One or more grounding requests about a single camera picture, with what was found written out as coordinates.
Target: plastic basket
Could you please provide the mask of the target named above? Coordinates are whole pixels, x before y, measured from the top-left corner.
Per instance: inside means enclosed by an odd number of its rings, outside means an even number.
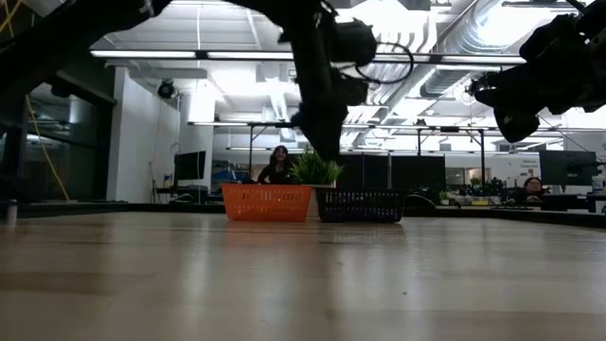
[[[227,218],[251,222],[305,222],[312,188],[223,184]]]
[[[404,193],[390,189],[316,188],[322,222],[396,223],[404,210]]]

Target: black cable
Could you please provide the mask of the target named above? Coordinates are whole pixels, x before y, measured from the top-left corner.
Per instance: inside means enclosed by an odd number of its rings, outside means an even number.
[[[410,63],[408,65],[408,72],[404,76],[399,77],[395,80],[383,81],[383,80],[377,80],[375,78],[372,78],[372,77],[366,75],[364,72],[362,72],[360,65],[355,65],[355,70],[362,77],[362,80],[371,82],[371,83],[375,83],[375,84],[395,84],[395,83],[399,83],[399,82],[402,82],[402,81],[405,81],[406,79],[408,79],[408,77],[410,77],[410,74],[413,72],[413,68],[415,67],[415,57],[413,56],[412,52],[410,52],[408,47],[398,44],[398,43],[379,43],[379,45],[391,45],[391,46],[399,47],[399,48],[403,49],[404,53],[406,53],[408,55],[408,58],[410,59]]]
[[[330,14],[332,14],[334,16],[339,15],[339,12],[337,11],[337,9],[328,0],[321,0],[320,2],[322,4],[324,4],[324,6],[326,7],[326,9],[329,10]]]

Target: wooden table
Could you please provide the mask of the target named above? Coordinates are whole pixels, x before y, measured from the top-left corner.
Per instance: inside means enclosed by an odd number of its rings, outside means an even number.
[[[485,219],[29,219],[0,234],[0,340],[606,339],[606,234]]]

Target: woman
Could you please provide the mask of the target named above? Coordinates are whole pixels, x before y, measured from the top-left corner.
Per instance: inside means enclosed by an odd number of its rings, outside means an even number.
[[[527,202],[541,201],[544,194],[543,182],[538,177],[527,178],[524,182],[524,195]]]
[[[265,167],[258,176],[260,184],[283,185],[290,182],[291,160],[284,146],[277,146],[269,157],[269,166]]]

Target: dark hair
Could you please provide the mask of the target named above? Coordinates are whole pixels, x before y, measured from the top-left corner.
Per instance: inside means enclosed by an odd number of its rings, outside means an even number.
[[[539,179],[538,177],[533,176],[533,177],[527,178],[526,181],[524,181],[524,188],[526,188],[526,186],[528,186],[528,184],[530,184],[530,181],[532,181],[532,180],[537,180],[539,182],[539,184],[541,184],[541,186],[543,186],[543,181],[541,181],[541,179]]]
[[[281,145],[280,145],[280,146],[277,146],[277,147],[274,149],[274,152],[273,152],[273,153],[272,153],[272,155],[269,157],[269,164],[270,164],[271,166],[275,166],[275,165],[277,165],[276,153],[277,153],[278,151],[284,151],[284,153],[286,154],[286,158],[284,159],[284,165],[285,165],[285,166],[290,165],[291,160],[290,160],[290,159],[289,159],[289,157],[288,157],[288,149],[287,149],[286,147],[284,147],[284,146],[281,146]]]

